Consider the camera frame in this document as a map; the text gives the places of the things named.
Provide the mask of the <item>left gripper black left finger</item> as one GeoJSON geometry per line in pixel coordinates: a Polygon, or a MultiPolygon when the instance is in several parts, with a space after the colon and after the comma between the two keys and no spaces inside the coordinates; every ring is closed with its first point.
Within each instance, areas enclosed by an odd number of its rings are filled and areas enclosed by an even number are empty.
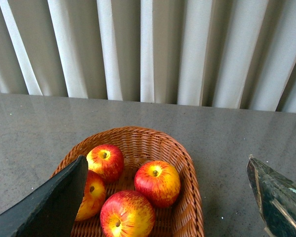
{"type": "Polygon", "coordinates": [[[79,156],[0,214],[0,237],[68,237],[84,196],[88,162],[79,156]]]}

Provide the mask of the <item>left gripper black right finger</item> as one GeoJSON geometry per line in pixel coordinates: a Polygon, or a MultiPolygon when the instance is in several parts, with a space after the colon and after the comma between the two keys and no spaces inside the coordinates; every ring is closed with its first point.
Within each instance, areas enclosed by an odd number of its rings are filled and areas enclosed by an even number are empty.
{"type": "Polygon", "coordinates": [[[250,187],[270,237],[296,237],[296,185],[267,164],[249,155],[250,187]]]}

